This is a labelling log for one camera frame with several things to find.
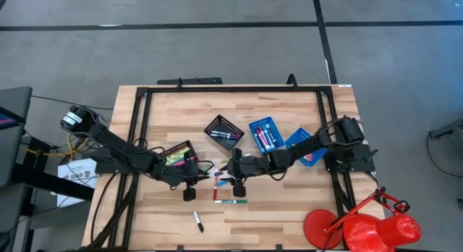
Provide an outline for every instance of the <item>blue tray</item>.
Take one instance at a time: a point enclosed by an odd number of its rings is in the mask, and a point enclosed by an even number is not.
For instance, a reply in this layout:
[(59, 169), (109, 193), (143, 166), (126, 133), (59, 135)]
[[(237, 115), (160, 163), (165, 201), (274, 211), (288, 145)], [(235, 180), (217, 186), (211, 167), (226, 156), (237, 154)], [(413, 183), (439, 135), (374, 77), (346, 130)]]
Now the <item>blue tray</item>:
[[(291, 148), (292, 144), (298, 144), (302, 142), (303, 140), (307, 140), (310, 138), (310, 134), (304, 130), (304, 128), (299, 128), (295, 133), (289, 137), (288, 140), (286, 140), (285, 145), (286, 148)], [(327, 152), (326, 148), (320, 149), (318, 151), (312, 152), (312, 161), (306, 161), (304, 158), (299, 159), (305, 166), (312, 167), (314, 164), (317, 163), (319, 159), (323, 157)]]
[[(255, 131), (261, 127), (267, 131), (273, 136), (274, 140), (272, 141), (272, 144), (274, 145), (273, 148), (269, 148), (265, 150), (265, 147), (261, 146), (260, 141), (254, 136)], [(279, 147), (282, 147), (284, 145), (283, 138), (281, 137), (280, 132), (276, 128), (275, 122), (273, 121), (272, 117), (266, 117), (260, 120), (257, 120), (255, 122), (251, 122), (249, 124), (249, 129), (251, 130), (251, 136), (254, 138), (255, 144), (258, 145), (259, 151), (262, 154), (266, 154), (268, 152), (271, 152)]]

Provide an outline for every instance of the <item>gray floor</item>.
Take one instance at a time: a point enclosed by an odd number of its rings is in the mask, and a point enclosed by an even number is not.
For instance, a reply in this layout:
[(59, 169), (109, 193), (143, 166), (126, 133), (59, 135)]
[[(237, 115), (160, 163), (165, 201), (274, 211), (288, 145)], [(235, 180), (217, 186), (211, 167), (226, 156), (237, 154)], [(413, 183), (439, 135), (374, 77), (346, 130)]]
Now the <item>gray floor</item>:
[[(463, 20), (463, 0), (321, 0), (321, 6), (332, 22)], [(315, 20), (312, 0), (7, 0), (0, 11), (0, 25), (12, 26)], [(380, 150), (378, 179), (410, 202), (422, 226), (421, 240), (409, 247), (460, 251), (456, 198), (463, 197), (463, 180), (433, 167), (425, 137), (463, 116), (463, 26), (327, 33), (338, 81), (353, 84), (365, 134)], [(317, 28), (0, 32), (0, 88), (30, 85), (34, 94), (83, 104), (113, 106), (119, 85), (213, 76), (281, 83), (290, 72), (299, 83), (328, 82)], [(28, 131), (63, 143), (58, 124), (67, 108), (34, 99)], [(444, 138), (430, 149), (445, 170), (463, 175), (457, 146)], [(64, 210), (78, 220), (37, 231), (33, 247), (77, 248), (87, 212), (87, 204)]]

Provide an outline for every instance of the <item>red lamp base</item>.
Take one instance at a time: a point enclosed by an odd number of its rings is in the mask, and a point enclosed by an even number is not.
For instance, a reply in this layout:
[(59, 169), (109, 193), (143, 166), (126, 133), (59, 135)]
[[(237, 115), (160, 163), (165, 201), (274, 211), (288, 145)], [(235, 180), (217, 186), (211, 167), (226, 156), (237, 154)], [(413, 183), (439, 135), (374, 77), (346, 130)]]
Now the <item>red lamp base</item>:
[(305, 238), (317, 248), (332, 249), (336, 247), (342, 240), (342, 230), (333, 232), (331, 238), (331, 233), (325, 232), (335, 219), (337, 216), (326, 209), (311, 211), (304, 219)]

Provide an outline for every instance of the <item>wooden table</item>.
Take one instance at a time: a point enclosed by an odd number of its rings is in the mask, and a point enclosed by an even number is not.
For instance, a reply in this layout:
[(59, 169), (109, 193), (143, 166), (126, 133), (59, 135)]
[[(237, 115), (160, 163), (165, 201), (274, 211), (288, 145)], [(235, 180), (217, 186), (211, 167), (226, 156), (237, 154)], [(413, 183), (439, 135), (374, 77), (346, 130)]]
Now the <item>wooden table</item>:
[[(123, 139), (127, 139), (136, 88), (119, 87), (110, 130)], [(338, 116), (359, 119), (352, 87), (332, 85), (332, 88)], [(325, 108), (329, 121), (326, 101)], [(141, 121), (141, 109), (138, 121)], [(299, 127), (313, 133), (321, 126), (317, 99), (312, 92), (154, 93), (146, 137), (149, 147), (169, 148), (189, 139), (200, 159), (213, 160), (222, 167), (225, 164), (221, 160), (230, 154), (203, 132), (218, 114), (245, 131), (245, 137), (236, 146), (244, 154), (259, 155), (248, 127), (257, 119), (272, 116), (284, 140)], [(178, 245), (184, 245), (185, 249), (272, 249), (275, 244), (293, 249), (314, 248), (302, 232), (305, 215), (313, 209), (336, 213), (331, 177), (324, 168), (323, 160), (311, 168), (296, 161), (282, 181), (273, 181), (269, 176), (250, 178), (246, 182), (247, 204), (212, 202), (212, 179), (195, 186), (196, 200), (184, 202), (184, 185), (171, 191), (166, 183), (141, 176), (129, 249), (176, 249)], [(95, 234), (113, 213), (118, 177), (103, 197)], [(365, 173), (353, 172), (351, 177), (357, 202), (376, 187)], [(82, 245), (90, 242), (93, 213), (108, 179), (109, 175), (98, 179)], [(230, 184), (219, 187), (218, 198), (233, 199)], [(204, 233), (200, 233), (193, 211), (198, 211)], [(361, 212), (384, 218), (382, 207), (376, 203), (370, 203)], [(124, 220), (125, 215), (122, 215), (117, 245), (122, 242)]]

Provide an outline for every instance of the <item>red lamp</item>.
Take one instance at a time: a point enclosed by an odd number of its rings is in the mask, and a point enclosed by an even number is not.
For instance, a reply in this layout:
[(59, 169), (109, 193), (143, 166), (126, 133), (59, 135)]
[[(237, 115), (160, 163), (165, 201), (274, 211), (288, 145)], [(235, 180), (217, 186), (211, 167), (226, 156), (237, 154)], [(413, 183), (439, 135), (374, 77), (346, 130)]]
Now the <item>red lamp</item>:
[[(393, 201), (389, 206), (387, 200)], [(386, 219), (357, 213), (370, 201), (377, 201), (393, 216)], [(392, 252), (399, 245), (417, 242), (421, 237), (419, 224), (406, 215), (410, 206), (388, 194), (386, 188), (376, 189), (343, 217), (325, 209), (311, 211), (304, 220), (305, 237), (317, 248), (331, 249), (344, 240), (351, 252)]]

